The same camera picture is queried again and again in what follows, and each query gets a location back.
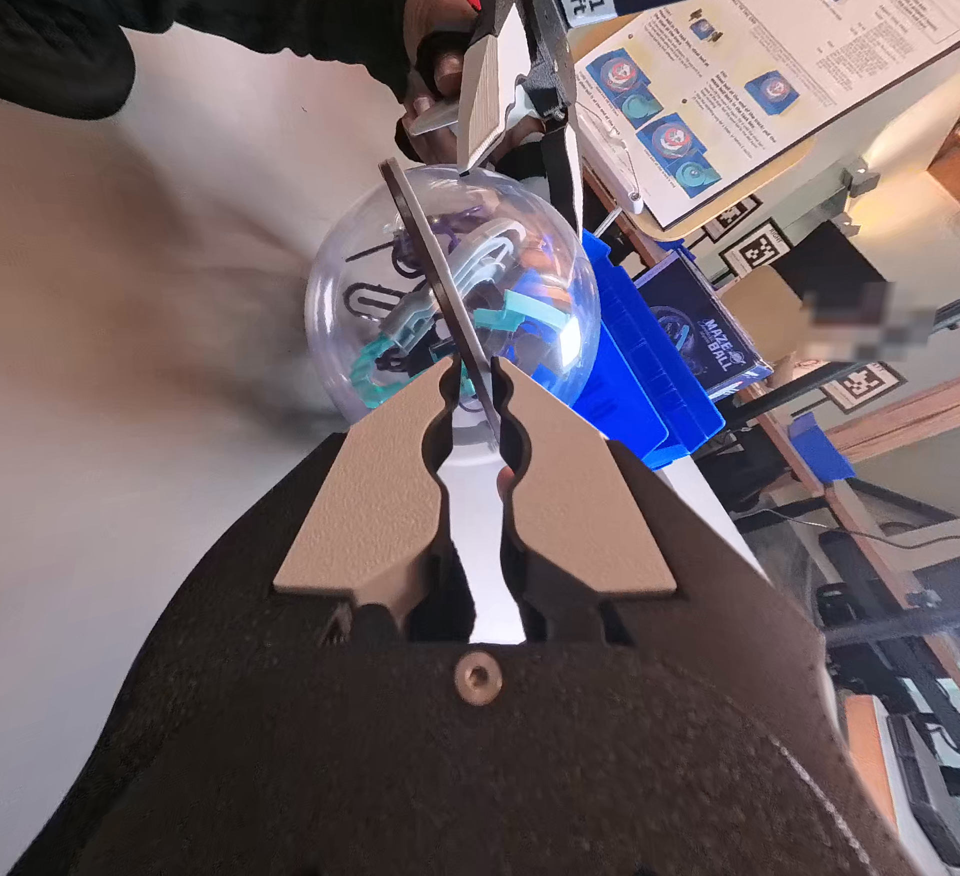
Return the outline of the dark blue toy package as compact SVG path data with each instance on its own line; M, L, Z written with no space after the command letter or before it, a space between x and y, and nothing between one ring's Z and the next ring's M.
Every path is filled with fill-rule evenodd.
M773 375L773 366L686 255L669 253L634 283L711 402Z

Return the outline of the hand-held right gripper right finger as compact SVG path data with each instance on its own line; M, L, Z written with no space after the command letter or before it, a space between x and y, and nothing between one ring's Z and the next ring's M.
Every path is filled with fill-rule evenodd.
M510 470L500 565L523 630L607 630L620 603L676 596L618 445L510 361L491 369Z

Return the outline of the orange-edged grey desk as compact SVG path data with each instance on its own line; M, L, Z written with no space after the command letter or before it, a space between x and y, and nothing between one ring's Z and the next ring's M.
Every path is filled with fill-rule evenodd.
M910 808L882 702L871 695L847 694L839 711L848 754L860 780L915 869L924 875L958 875L958 868L939 857Z

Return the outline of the person's left hand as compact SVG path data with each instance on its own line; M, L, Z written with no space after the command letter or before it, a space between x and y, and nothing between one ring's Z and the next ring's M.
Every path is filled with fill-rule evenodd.
M457 99L461 90L464 54L455 49L438 53L434 62L432 91L416 68L421 43L436 32L470 32L476 13L467 0L406 0L403 12L403 43L411 63L401 117L403 150L413 152L418 161L430 164L455 164L457 138L447 127L413 136L414 121L438 102Z

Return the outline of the instruction sheet on clipboard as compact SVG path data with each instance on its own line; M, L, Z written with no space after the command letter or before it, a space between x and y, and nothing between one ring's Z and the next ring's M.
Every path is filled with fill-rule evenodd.
M585 166L621 210L631 215L641 214L644 202L627 141L591 104L578 101L575 111Z

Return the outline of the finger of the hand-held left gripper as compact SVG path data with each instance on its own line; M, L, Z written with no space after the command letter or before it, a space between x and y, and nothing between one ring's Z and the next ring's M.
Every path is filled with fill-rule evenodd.
M533 68L522 6L513 2L464 57L456 124L460 175L486 162L505 143L542 134L543 120L525 89Z
M579 138L573 117L542 116L538 151L543 163L549 203L571 226L583 234L583 174Z

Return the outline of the wooden-top black-leg desk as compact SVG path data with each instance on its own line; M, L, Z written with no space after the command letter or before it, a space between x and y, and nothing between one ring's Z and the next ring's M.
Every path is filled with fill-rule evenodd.
M830 427L824 432L829 450L849 463L865 462L958 427L958 378ZM883 536L877 521L848 479L826 480L795 446L789 427L776 410L759 412L754 421L770 438L789 471L816 501L825 503L838 527L852 536L885 589L905 612L918 613L922 586L913 567L919 559Z

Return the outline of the clear plastic maze ball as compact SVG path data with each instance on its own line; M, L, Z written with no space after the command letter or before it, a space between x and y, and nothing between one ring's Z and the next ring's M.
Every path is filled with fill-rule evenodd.
M546 183L444 165L405 176L485 355L513 363L573 407L598 356L601 306L582 237L546 201ZM304 319L322 387L349 426L456 355L385 184L323 240Z

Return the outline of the small blue box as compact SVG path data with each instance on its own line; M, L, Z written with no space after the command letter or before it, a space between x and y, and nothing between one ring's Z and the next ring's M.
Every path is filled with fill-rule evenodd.
M793 419L787 429L791 446L821 484L855 479L857 472L816 422L812 412Z

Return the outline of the small framed marker picture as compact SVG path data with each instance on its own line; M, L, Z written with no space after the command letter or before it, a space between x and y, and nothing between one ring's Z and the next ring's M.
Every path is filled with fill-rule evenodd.
M754 270L784 258L793 248L782 227L769 218L720 251L726 271L734 278L743 278Z
M906 377L890 364L871 362L825 382L820 390L842 414L852 415L905 384Z
M702 227L703 232L714 245L718 244L756 210L762 208L762 205L762 200L755 194L751 194L726 208L726 210L722 210L713 219L706 222Z

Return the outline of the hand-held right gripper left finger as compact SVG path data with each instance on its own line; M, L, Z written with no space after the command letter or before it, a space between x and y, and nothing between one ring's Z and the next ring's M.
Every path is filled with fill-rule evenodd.
M272 585L383 606L404 630L461 629L461 562L439 470L461 363L446 356L351 426Z

